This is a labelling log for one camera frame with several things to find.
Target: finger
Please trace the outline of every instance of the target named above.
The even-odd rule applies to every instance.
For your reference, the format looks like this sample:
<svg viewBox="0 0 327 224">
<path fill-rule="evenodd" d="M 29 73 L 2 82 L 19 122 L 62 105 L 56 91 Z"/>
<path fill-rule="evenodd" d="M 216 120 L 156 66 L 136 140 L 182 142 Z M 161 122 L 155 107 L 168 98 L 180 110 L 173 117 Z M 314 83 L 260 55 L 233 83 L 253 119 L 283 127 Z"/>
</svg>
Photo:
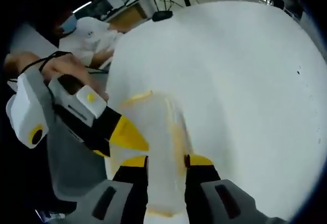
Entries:
<svg viewBox="0 0 327 224">
<path fill-rule="evenodd" d="M 49 69 L 43 70 L 42 75 L 43 75 L 43 79 L 45 80 L 45 82 L 49 83 L 52 78 L 54 78 L 56 76 L 60 76 L 60 73 L 57 72 L 53 68 L 51 68 L 51 69 L 49 68 Z"/>
<path fill-rule="evenodd" d="M 68 74 L 79 79 L 84 85 L 90 86 L 103 99 L 108 100 L 108 95 L 104 93 L 101 86 L 92 78 L 84 66 L 74 64 L 72 62 L 57 60 L 54 64 L 57 72 Z"/>
<path fill-rule="evenodd" d="M 84 66 L 84 64 L 82 63 L 82 61 L 79 58 L 77 58 L 75 55 L 73 55 L 73 54 L 70 54 L 69 55 L 69 59 L 70 59 L 70 61 L 72 63 L 75 63 L 75 64 L 77 64 L 79 66 Z"/>
</svg>

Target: white tablecloth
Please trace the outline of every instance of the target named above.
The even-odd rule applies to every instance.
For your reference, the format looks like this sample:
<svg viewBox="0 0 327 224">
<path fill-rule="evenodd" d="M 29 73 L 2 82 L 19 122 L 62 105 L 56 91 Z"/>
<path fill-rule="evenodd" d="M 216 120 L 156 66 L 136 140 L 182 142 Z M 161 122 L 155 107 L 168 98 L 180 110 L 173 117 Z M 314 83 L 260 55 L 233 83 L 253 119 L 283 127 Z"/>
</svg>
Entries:
<svg viewBox="0 0 327 224">
<path fill-rule="evenodd" d="M 282 10 L 217 2 L 146 22 L 122 37 L 109 106 L 153 90 L 180 102 L 194 152 L 290 219 L 317 181 L 327 150 L 327 67 Z"/>
</svg>

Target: yellow button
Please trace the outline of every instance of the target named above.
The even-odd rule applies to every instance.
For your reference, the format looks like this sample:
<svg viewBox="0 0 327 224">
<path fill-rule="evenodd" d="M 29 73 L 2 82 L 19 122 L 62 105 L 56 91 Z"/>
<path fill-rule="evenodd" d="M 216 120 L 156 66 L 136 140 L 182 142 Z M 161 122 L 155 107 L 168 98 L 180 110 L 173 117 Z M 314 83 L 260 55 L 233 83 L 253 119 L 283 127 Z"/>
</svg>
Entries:
<svg viewBox="0 0 327 224">
<path fill-rule="evenodd" d="M 92 102 L 94 102 L 95 100 L 96 100 L 96 97 L 95 97 L 94 94 L 90 93 L 90 94 L 87 95 L 87 101 L 88 101 L 88 102 L 92 103 Z"/>
</svg>

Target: white shirt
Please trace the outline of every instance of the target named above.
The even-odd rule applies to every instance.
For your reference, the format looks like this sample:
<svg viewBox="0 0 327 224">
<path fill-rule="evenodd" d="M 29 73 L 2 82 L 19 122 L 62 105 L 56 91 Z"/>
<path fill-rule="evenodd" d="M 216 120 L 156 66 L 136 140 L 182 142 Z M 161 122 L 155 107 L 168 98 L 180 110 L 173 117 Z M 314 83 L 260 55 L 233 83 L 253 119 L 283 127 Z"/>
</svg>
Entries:
<svg viewBox="0 0 327 224">
<path fill-rule="evenodd" d="M 113 50 L 118 39 L 123 35 L 116 30 L 109 30 L 109 23 L 92 17 L 77 20 L 76 30 L 60 39 L 59 50 L 72 52 L 84 65 L 91 64 L 94 53 L 100 50 Z"/>
</svg>

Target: face mask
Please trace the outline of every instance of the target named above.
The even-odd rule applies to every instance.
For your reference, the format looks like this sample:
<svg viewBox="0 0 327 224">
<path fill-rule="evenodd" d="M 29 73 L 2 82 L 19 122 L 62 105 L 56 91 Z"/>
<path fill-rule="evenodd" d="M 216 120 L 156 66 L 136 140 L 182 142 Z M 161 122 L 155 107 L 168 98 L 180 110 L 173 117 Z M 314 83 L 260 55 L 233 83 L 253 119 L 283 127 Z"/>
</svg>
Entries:
<svg viewBox="0 0 327 224">
<path fill-rule="evenodd" d="M 66 19 L 64 23 L 62 23 L 60 28 L 63 29 L 64 34 L 67 34 L 74 31 L 74 29 L 76 28 L 76 24 L 77 24 L 77 19 L 75 15 L 72 15 L 68 19 Z"/>
</svg>

